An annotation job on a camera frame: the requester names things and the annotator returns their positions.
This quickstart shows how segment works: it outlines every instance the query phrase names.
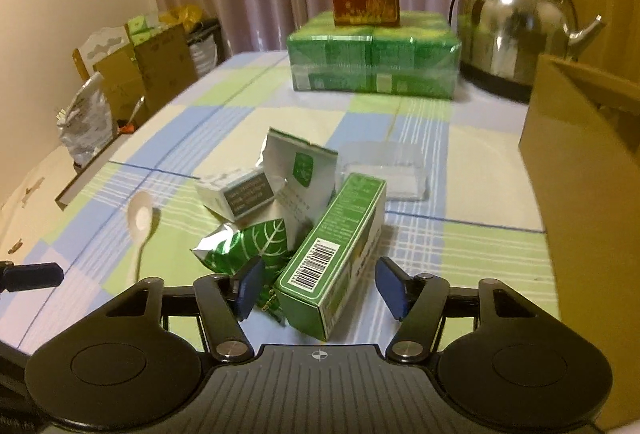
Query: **checkered tablecloth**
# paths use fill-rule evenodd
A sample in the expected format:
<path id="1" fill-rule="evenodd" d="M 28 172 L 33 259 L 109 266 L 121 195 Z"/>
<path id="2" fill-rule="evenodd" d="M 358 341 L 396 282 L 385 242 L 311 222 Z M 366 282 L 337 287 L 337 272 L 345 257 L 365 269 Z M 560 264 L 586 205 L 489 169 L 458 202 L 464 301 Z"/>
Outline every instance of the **checkered tablecloth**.
<path id="1" fill-rule="evenodd" d="M 255 164 L 268 128 L 333 149 L 348 141 L 417 143 L 425 155 L 429 198 L 386 205 L 378 249 L 409 274 L 431 272 L 453 286 L 495 277 L 558 315 L 545 235 L 518 152 L 526 107 L 460 83 L 453 101 L 292 90 L 286 52 L 243 53 L 225 62 L 147 122 L 65 210 L 25 263 L 57 262 L 63 284 L 0 295 L 0 340 L 31 353 L 125 289 L 133 247 L 126 205 L 153 195 L 160 224 L 145 246 L 142 277 L 191 284 L 207 269 L 190 252 L 218 221 L 200 203 L 194 180 Z M 379 343 L 398 325 L 373 282 L 358 283 L 332 342 Z M 194 319 L 172 330 L 198 345 Z M 260 311 L 242 323 L 262 343 L 313 343 Z M 445 338 L 470 330 L 447 321 Z"/>

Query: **stainless steel kettle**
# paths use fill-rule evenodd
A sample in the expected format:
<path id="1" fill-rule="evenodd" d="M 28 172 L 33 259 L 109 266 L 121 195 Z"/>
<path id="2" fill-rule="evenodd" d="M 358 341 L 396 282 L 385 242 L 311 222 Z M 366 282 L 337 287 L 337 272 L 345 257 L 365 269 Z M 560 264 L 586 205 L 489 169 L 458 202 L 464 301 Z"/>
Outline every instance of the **stainless steel kettle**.
<path id="1" fill-rule="evenodd" d="M 487 91 L 529 101 L 538 55 L 577 58 L 604 26 L 597 16 L 578 30 L 571 0 L 459 0 L 460 71 Z"/>

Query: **gray ribbed plate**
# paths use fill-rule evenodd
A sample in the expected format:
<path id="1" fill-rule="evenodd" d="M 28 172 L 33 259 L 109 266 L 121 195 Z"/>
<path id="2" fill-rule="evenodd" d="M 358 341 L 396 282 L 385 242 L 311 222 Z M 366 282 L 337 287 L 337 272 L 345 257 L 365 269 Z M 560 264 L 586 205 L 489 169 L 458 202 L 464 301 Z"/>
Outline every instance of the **gray ribbed plate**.
<path id="1" fill-rule="evenodd" d="M 43 434 L 62 432 L 48 427 Z M 215 370 L 185 408 L 136 432 L 493 431 L 452 410 L 421 369 L 389 364 L 374 346 L 265 346 L 261 356 L 248 364 Z"/>

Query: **green box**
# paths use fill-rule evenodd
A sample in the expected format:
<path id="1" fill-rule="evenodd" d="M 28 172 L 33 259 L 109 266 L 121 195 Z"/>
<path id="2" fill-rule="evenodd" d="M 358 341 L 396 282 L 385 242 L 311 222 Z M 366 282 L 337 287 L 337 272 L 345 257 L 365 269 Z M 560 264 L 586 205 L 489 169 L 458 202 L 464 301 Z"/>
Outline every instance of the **green box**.
<path id="1" fill-rule="evenodd" d="M 294 89 L 452 98 L 460 41 L 442 15 L 403 11 L 400 26 L 335 26 L 332 13 L 287 39 Z"/>
<path id="2" fill-rule="evenodd" d="M 386 182 L 352 173 L 274 289 L 289 324 L 327 340 L 365 265 L 385 214 Z"/>

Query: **wall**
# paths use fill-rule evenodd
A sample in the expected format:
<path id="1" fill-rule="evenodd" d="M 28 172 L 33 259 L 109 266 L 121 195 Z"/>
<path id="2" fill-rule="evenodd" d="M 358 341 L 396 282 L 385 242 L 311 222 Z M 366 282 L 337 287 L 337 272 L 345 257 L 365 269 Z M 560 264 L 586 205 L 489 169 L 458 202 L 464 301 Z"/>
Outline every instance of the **wall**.
<path id="1" fill-rule="evenodd" d="M 80 87 L 71 52 L 155 0 L 0 0 L 0 204 L 58 145 L 55 116 Z"/>

